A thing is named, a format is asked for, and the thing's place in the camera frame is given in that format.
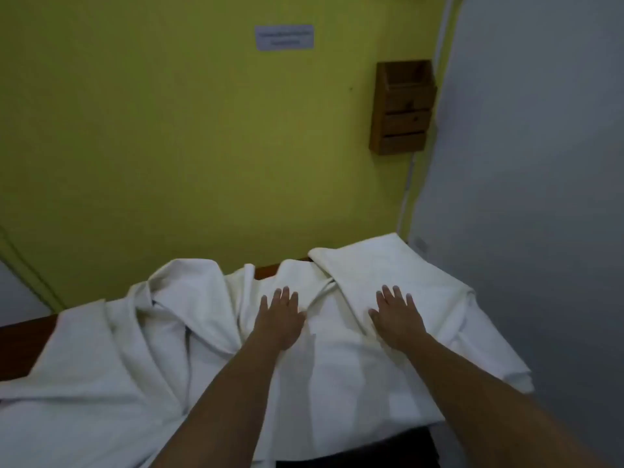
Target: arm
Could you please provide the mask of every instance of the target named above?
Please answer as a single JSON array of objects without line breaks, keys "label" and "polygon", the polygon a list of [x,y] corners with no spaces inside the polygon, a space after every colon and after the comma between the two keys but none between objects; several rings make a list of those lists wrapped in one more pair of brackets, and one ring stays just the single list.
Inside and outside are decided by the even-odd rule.
[{"label": "arm", "polygon": [[411,295],[377,292],[369,314],[379,335],[423,379],[471,462],[490,467],[604,466],[527,396],[480,370],[427,334]]},{"label": "arm", "polygon": [[216,375],[189,416],[154,460],[154,468],[249,467],[265,418],[269,384],[280,351],[299,338],[305,313],[298,295],[263,296],[252,334]]}]

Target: paper sign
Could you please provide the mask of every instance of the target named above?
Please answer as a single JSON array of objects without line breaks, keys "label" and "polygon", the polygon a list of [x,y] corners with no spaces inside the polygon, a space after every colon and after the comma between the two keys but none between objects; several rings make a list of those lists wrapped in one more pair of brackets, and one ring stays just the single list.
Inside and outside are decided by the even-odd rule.
[{"label": "paper sign", "polygon": [[314,26],[311,24],[256,26],[256,47],[261,51],[312,49]]}]

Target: gray wall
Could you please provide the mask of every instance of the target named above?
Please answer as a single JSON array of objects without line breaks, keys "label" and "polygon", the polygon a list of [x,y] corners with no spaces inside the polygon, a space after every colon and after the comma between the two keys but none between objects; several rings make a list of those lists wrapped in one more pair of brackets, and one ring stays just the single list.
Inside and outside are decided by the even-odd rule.
[{"label": "gray wall", "polygon": [[624,0],[465,0],[410,245],[624,463]]},{"label": "gray wall", "polygon": [[50,314],[50,309],[0,261],[0,326]]}]

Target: white sheet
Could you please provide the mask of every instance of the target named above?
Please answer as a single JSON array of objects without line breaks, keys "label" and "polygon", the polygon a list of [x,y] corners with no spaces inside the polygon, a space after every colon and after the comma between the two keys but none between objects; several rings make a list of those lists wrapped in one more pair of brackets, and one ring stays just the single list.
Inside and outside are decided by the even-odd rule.
[{"label": "white sheet", "polygon": [[0,383],[3,466],[148,465],[253,329],[261,295],[284,285],[300,293],[308,323],[278,361],[256,461],[325,456],[442,420],[414,370],[371,331],[366,310],[384,283],[414,295],[445,345],[532,390],[474,293],[396,235],[310,257],[263,281],[251,265],[224,276],[213,261],[178,259],[124,299],[60,314],[31,374]]}]

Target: wooden box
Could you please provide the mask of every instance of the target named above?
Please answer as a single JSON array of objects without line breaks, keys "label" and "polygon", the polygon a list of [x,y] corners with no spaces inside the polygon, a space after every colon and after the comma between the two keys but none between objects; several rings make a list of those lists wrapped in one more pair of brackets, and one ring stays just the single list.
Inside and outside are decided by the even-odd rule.
[{"label": "wooden box", "polygon": [[377,64],[370,150],[377,154],[422,151],[436,102],[431,61]]}]

